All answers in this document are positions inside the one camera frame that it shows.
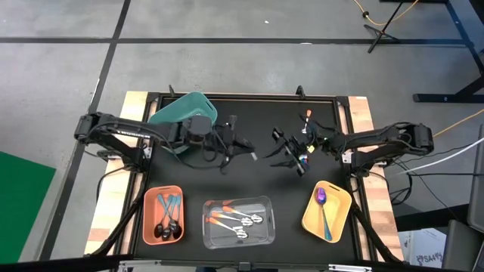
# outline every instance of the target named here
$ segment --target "black spoon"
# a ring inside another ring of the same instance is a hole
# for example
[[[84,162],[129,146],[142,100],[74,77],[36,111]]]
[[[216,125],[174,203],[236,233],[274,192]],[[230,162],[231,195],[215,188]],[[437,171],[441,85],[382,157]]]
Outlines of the black spoon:
[[[182,196],[177,196],[176,204],[173,206],[173,210],[175,210],[175,207],[178,206],[178,216],[176,219],[180,220],[180,208],[182,207]],[[170,227],[172,227],[172,232],[173,232],[173,238],[178,239],[182,235],[182,227],[178,223],[178,221],[174,221],[174,225],[172,226],[170,224]]]
[[[163,197],[161,195],[158,195],[158,200],[161,202],[161,205],[165,209],[165,214],[168,215],[168,218],[169,218],[169,223],[168,223],[169,227],[164,229],[163,232],[161,233],[161,240],[167,241],[168,238],[170,237],[170,235],[172,235],[172,230],[174,229],[174,225],[178,224],[178,223],[175,220],[173,220],[172,216],[170,215],[170,213],[168,211],[168,208],[166,207],[165,200],[163,199]]]
[[[168,196],[168,207],[170,207],[172,205],[172,201],[173,201],[173,196],[172,195],[169,195]],[[161,218],[160,223],[154,227],[154,236],[155,236],[155,238],[162,237],[162,240],[164,240],[163,239],[163,231],[164,231],[164,229],[163,229],[163,220],[165,220],[165,217],[166,217],[166,212],[163,215],[163,218]]]

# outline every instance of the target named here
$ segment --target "concrete floor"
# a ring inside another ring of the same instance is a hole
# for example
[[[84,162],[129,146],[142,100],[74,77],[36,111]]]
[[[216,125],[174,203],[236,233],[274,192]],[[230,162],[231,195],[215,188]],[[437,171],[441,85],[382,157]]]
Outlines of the concrete floor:
[[[361,3],[378,21],[387,20],[396,6],[373,0]],[[469,2],[451,3],[476,48],[484,48],[484,26]],[[123,0],[0,0],[0,36],[111,37],[122,6]],[[363,23],[352,0],[138,0],[131,3],[121,36],[369,38]],[[460,38],[444,5],[417,4],[387,32],[404,39]],[[0,44],[0,149],[57,169],[22,261],[36,257],[75,144],[74,127],[89,105],[107,47]],[[372,54],[367,49],[367,45],[118,45],[98,109],[117,115],[126,91],[167,91],[168,84],[179,91],[284,94],[302,85],[307,94],[367,96],[377,127],[405,120],[439,131],[482,108],[411,100],[416,92],[454,93],[476,79],[479,72],[466,48],[379,46]],[[22,115],[11,118],[20,108]],[[438,137],[436,152],[475,141],[483,120],[479,116]],[[474,156],[472,150],[429,171],[470,172]],[[82,159],[52,258],[82,255],[104,167],[96,158]],[[395,176],[398,171],[386,171],[391,190],[406,187],[406,178]],[[448,206],[469,199],[470,178],[425,180]],[[419,211],[442,208],[419,181],[407,204]],[[408,213],[405,207],[395,211]]]

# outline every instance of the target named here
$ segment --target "wooden board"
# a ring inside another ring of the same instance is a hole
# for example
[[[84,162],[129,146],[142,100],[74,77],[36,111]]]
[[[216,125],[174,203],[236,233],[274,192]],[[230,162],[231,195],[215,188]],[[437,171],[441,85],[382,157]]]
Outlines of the wooden board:
[[[123,110],[120,117],[133,120],[141,120],[146,104],[147,92],[145,91],[128,91],[123,104]],[[366,97],[349,97],[349,105],[352,115],[353,128],[355,132],[367,131],[374,129],[371,120],[370,107]],[[150,114],[154,113],[154,108],[151,108]],[[343,132],[347,132],[346,117],[343,107],[340,107],[341,123],[343,125]],[[119,137],[123,139],[129,146],[136,145],[136,139],[131,137]],[[362,150],[371,150],[374,147],[366,147]],[[107,165],[106,172],[119,168],[122,163],[111,161]],[[383,170],[378,167],[373,167],[371,171],[382,174]],[[123,202],[126,196],[129,173],[125,171],[117,172],[115,175],[108,176],[104,179],[101,186],[101,192],[96,206],[94,218],[89,232],[88,242],[85,247],[85,253],[90,253],[96,250],[102,242],[109,236],[115,226],[120,220],[121,211],[123,210]],[[141,175],[136,177],[135,193],[136,195]],[[392,253],[403,259],[402,250],[400,248],[399,236],[396,229],[395,218],[393,216],[392,205],[390,203],[389,194],[386,188],[386,182],[377,176],[370,176],[364,179],[366,195],[368,200],[368,208],[370,210],[371,224],[382,239],[382,241],[390,248]],[[121,253],[128,252],[128,244],[130,234],[132,231],[132,220],[126,227]],[[365,230],[358,223],[358,232],[360,233],[361,250],[365,260],[370,259],[368,251],[368,242],[365,235]]]
[[[141,121],[143,119],[146,97],[146,91],[129,91],[126,94],[119,117]],[[122,135],[117,135],[116,137],[121,141],[124,141],[130,147],[135,147],[138,142],[138,139],[133,137]],[[121,167],[123,167],[121,159],[111,160],[107,164],[106,173]],[[85,254],[93,253],[98,249],[121,219],[124,199],[128,189],[128,180],[129,172],[123,170],[104,178],[99,192],[99,199],[94,212],[94,217],[92,219],[88,241],[85,245]],[[112,254],[113,248],[109,251],[109,255]]]

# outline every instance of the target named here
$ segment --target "spoon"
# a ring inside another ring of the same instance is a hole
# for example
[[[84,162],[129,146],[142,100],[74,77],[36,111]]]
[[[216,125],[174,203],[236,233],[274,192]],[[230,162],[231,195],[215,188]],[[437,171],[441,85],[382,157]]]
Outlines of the spoon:
[[[228,215],[223,215],[223,214],[218,213],[218,212],[212,212],[212,216],[217,217],[217,218],[224,218],[224,219],[239,221],[240,223],[242,223],[242,226],[244,226],[244,227],[250,227],[254,224],[254,222],[250,218],[238,219],[238,218],[230,217]]]
[[[173,201],[173,196],[169,195],[168,196],[168,207],[170,207],[172,205],[172,201]],[[165,220],[165,217],[166,217],[166,213],[163,215],[163,218],[161,218],[160,223],[154,227],[155,238],[160,238],[163,234],[163,220]]]
[[[326,215],[324,214],[324,204],[326,203],[327,197],[326,197],[326,192],[324,191],[323,188],[318,188],[318,191],[316,193],[316,202],[321,205],[321,210],[323,211],[323,222],[324,222],[324,238],[326,240],[332,240],[333,237],[331,236],[331,231],[329,226],[327,225],[327,219]]]
[[[166,204],[165,204],[165,199],[163,198],[162,195],[158,194],[158,200],[161,202],[161,205],[165,209],[165,214],[168,215],[168,218],[169,218],[169,223],[168,223],[169,227],[164,229],[163,232],[161,233],[161,240],[167,241],[168,238],[172,235],[172,230],[174,226],[178,225],[178,223],[176,223],[173,220],[172,216],[170,215],[168,208],[166,207]]]
[[[260,215],[246,215],[246,214],[244,214],[242,212],[239,212],[238,210],[235,210],[235,209],[233,209],[231,207],[227,207],[227,206],[223,206],[222,207],[222,210],[224,212],[235,213],[235,214],[238,214],[238,215],[242,215],[242,216],[248,217],[248,218],[250,218],[250,220],[252,220],[256,224],[261,224],[262,221],[264,220],[262,218],[262,216],[260,216]]]
[[[241,229],[242,227],[233,227],[232,228],[232,227],[227,226],[226,224],[220,223],[215,218],[209,218],[209,222],[212,223],[212,224],[219,225],[220,227],[224,227],[228,230],[232,230],[233,232],[235,232],[235,234],[237,235],[237,238],[239,238],[239,239],[246,239],[249,236],[249,235],[247,235],[245,230]]]
[[[178,216],[176,217],[177,220],[175,220],[176,225],[172,228],[173,238],[175,239],[180,238],[183,232],[182,226],[180,226],[180,224],[178,223],[178,221],[180,220],[180,208],[182,207],[182,196],[177,196],[177,202],[173,206],[172,212],[175,212],[175,207],[177,206],[178,206]]]

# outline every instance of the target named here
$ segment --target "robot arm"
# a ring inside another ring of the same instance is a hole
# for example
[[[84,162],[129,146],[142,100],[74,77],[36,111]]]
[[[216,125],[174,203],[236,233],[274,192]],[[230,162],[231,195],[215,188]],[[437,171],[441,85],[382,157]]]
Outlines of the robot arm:
[[[110,114],[93,113],[81,116],[74,138],[81,144],[101,145],[110,155],[120,156],[130,169],[141,172],[147,166],[144,151],[139,147],[127,146],[114,137],[115,134],[143,139],[154,138],[170,149],[183,145],[203,146],[205,150],[223,153],[227,164],[234,156],[254,152],[254,147],[249,141],[235,134],[235,121],[235,116],[231,116],[230,122],[213,127],[209,117],[192,116],[180,122],[150,124]]]
[[[279,128],[274,128],[272,137],[278,147],[267,157],[285,151],[285,161],[271,166],[297,167],[299,175],[309,170],[308,156],[318,148],[321,151],[342,157],[343,163],[350,164],[354,175],[367,176],[375,163],[391,163],[404,154],[425,156],[433,151],[431,130],[422,124],[398,122],[385,128],[361,133],[343,134],[333,128],[325,128],[316,121],[307,122],[306,139],[298,141],[295,137],[286,139]],[[346,152],[359,147],[379,146],[370,152]]]

